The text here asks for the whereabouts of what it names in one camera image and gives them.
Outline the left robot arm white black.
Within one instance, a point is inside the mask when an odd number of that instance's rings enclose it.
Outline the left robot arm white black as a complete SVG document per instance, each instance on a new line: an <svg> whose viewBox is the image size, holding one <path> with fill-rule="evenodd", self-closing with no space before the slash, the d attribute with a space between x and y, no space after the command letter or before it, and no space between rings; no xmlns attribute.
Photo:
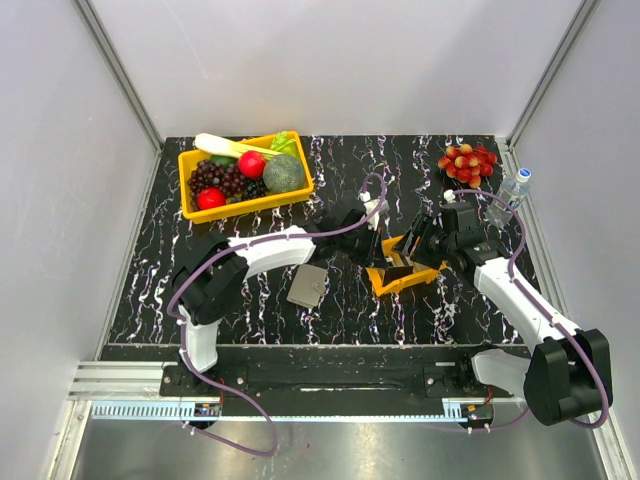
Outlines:
<svg viewBox="0 0 640 480"><path fill-rule="evenodd" d="M182 383L193 394L213 390L218 361L219 324L240 297L243 283L271 270L311 264L342 253L361 266L385 264L375 239L382 200L341 206L303 226L254 237L225 237L209 232L173 275L168 313L181 329Z"/></svg>

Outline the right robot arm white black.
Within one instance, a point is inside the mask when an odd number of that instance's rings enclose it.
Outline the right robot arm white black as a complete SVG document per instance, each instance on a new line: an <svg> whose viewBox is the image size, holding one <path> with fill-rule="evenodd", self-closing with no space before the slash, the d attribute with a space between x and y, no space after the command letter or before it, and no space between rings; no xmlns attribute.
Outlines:
<svg viewBox="0 0 640 480"><path fill-rule="evenodd" d="M602 426L612 405L609 343L597 329L583 330L555 309L519 273L515 259L486 238L475 208L444 204L436 217L421 213L394 252L415 265L447 265L485 295L519 333L529 358L490 348L459 366L457 388L469 396L489 385L525 400L543 425L581 423L598 413Z"/></svg>

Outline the small yellow card bin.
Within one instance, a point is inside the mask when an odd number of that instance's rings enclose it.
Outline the small yellow card bin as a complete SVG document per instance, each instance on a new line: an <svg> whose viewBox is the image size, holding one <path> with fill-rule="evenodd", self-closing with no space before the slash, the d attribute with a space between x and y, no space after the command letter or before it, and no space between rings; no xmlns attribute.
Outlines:
<svg viewBox="0 0 640 480"><path fill-rule="evenodd" d="M401 239L401 236L392 237L383 241L384 253L392 266L408 266L414 267L414 273L402 279L398 279L386 286L382 285L382 277L385 269L366 268L367 275L372 285L373 292L376 296L381 297L386 294L399 293L404 289L413 287L418 284L429 284L436 280L441 271L445 270L448 265L442 262L441 265L434 269L423 264L415 263L407 260L405 257L392 251L392 247Z"/></svg>

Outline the black credit card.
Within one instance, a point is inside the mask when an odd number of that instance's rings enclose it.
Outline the black credit card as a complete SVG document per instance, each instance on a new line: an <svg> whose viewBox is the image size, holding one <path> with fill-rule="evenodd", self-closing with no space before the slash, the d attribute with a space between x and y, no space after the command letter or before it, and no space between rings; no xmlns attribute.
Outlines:
<svg viewBox="0 0 640 480"><path fill-rule="evenodd" d="M382 285L386 286L389 283L402 279L406 276L414 273L414 267L408 266L392 266L384 270L382 277Z"/></svg>

